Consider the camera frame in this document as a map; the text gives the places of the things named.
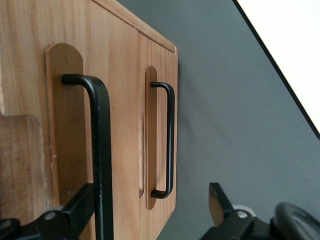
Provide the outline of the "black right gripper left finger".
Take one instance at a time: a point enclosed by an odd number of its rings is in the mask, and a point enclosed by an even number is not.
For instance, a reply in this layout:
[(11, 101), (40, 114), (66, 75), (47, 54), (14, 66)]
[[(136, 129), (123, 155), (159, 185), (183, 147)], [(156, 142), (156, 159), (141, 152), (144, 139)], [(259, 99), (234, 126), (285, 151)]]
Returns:
[(0, 221), (2, 240), (78, 240), (94, 210), (94, 186), (86, 183), (62, 207), (52, 209), (36, 220), (21, 225), (17, 218)]

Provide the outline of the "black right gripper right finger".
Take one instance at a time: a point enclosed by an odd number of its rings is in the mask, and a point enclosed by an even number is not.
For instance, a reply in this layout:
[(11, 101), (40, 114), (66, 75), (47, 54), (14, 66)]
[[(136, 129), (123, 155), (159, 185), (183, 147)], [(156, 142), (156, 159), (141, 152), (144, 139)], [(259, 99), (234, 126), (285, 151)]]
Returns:
[(272, 240), (269, 224), (245, 209), (231, 204), (221, 185), (209, 184), (208, 206), (214, 226), (201, 237), (202, 240)]

